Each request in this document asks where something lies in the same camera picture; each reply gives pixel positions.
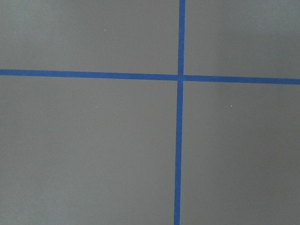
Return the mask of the brown paper table cover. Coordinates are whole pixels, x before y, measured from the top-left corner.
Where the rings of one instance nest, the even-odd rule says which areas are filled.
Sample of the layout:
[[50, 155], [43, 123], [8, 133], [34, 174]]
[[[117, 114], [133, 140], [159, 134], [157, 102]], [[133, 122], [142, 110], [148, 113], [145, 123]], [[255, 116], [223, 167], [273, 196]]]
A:
[[297, 225], [297, 0], [3, 0], [3, 225]]

